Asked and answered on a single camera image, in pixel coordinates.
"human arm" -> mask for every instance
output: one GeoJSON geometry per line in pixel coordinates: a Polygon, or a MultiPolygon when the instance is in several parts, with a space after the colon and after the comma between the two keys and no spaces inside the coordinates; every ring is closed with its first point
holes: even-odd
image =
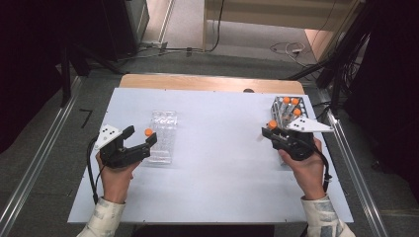
{"type": "Polygon", "coordinates": [[[99,198],[95,210],[82,232],[77,237],[107,236],[112,237],[120,225],[125,208],[125,201],[133,170],[140,162],[122,169],[104,167],[96,155],[101,172],[104,196],[99,198]]]}
{"type": "MultiPolygon", "coordinates": [[[[321,151],[320,140],[314,138],[314,143],[321,151]]],[[[302,161],[295,161],[284,150],[279,150],[284,162],[288,164],[298,185],[304,192],[301,198],[307,218],[307,236],[355,236],[345,222],[341,221],[329,199],[323,191],[323,162],[317,153],[302,161]]]]}

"sleeve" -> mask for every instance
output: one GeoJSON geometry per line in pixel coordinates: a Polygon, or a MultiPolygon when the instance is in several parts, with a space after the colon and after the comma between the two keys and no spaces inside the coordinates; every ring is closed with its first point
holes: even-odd
{"type": "Polygon", "coordinates": [[[329,196],[318,200],[301,199],[307,218],[307,236],[354,237],[345,222],[338,218],[329,196]]]}
{"type": "Polygon", "coordinates": [[[114,236],[125,207],[125,204],[116,204],[100,198],[92,217],[77,237],[114,236]]]}

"orange tip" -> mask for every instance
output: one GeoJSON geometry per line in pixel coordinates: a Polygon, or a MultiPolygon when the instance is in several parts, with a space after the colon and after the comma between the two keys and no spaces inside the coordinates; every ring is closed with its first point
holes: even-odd
{"type": "Polygon", "coordinates": [[[299,103],[299,99],[293,98],[291,104],[293,104],[294,106],[296,106],[296,105],[298,105],[298,103],[299,103]]]}
{"type": "Polygon", "coordinates": [[[144,134],[145,134],[146,136],[150,136],[151,134],[153,134],[153,130],[151,130],[151,128],[148,128],[148,129],[146,129],[146,130],[144,131],[144,134]]]}
{"type": "Polygon", "coordinates": [[[275,127],[277,127],[278,126],[278,124],[277,124],[277,122],[275,121],[275,120],[270,120],[269,122],[268,122],[268,128],[269,129],[274,129],[275,127]]]}
{"type": "Polygon", "coordinates": [[[284,97],[283,103],[288,104],[290,102],[290,97],[284,97]]]}
{"type": "Polygon", "coordinates": [[[297,117],[299,117],[301,115],[301,110],[300,109],[295,109],[293,110],[293,114],[297,117]]]}

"white triangular bracket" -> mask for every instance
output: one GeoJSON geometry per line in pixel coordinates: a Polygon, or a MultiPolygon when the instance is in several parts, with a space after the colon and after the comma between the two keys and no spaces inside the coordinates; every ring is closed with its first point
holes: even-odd
{"type": "Polygon", "coordinates": [[[310,118],[297,118],[292,121],[287,129],[299,132],[332,132],[333,127],[320,123],[310,118]]]}
{"type": "Polygon", "coordinates": [[[103,125],[101,127],[101,130],[99,132],[98,140],[95,144],[95,149],[99,150],[102,147],[106,146],[108,143],[113,141],[115,138],[120,136],[123,133],[122,130],[117,129],[116,127],[113,127],[111,125],[103,125]]]}

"white tabletop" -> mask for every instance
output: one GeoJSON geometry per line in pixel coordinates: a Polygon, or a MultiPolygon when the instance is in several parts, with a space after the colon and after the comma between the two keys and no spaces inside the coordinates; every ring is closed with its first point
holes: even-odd
{"type": "MultiPolygon", "coordinates": [[[[136,132],[126,140],[126,147],[144,142],[143,131],[153,110],[176,111],[178,115],[172,164],[143,162],[134,171],[122,222],[305,221],[299,200],[302,191],[293,173],[281,165],[271,141],[261,135],[261,127],[271,119],[270,108],[276,96],[280,95],[115,89],[103,124],[120,129],[134,125],[136,132]]],[[[308,97],[303,99],[313,118],[308,97]]],[[[323,137],[321,133],[314,135],[322,141],[323,153],[331,165],[333,179],[328,194],[339,217],[353,222],[323,137]]],[[[91,160],[96,164],[94,154],[91,160]]],[[[98,174],[96,165],[93,171],[98,174]]],[[[102,184],[98,187],[100,196],[102,184]]],[[[68,222],[87,222],[93,209],[86,171],[68,222]]]]}

